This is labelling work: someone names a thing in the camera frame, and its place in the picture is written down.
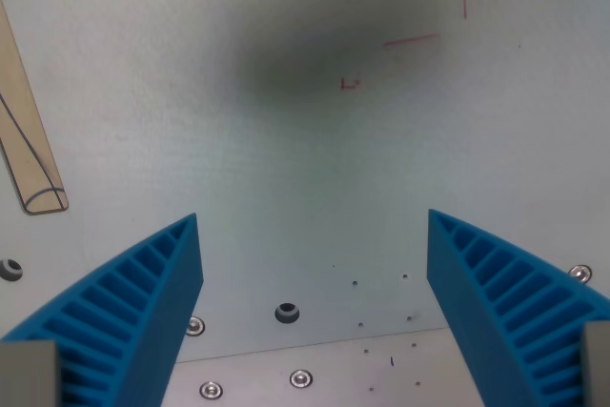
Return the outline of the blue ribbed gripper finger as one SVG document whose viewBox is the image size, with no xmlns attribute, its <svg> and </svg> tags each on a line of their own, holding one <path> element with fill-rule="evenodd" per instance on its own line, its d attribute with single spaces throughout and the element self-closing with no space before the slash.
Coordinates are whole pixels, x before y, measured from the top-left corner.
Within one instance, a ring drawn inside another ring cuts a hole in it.
<svg viewBox="0 0 610 407">
<path fill-rule="evenodd" d="M 63 406 L 158 406 L 203 282 L 189 214 L 85 275 L 1 340 L 56 344 Z"/>
<path fill-rule="evenodd" d="M 437 210 L 427 279 L 484 405 L 584 405 L 582 331 L 608 319 L 607 297 Z"/>
</svg>

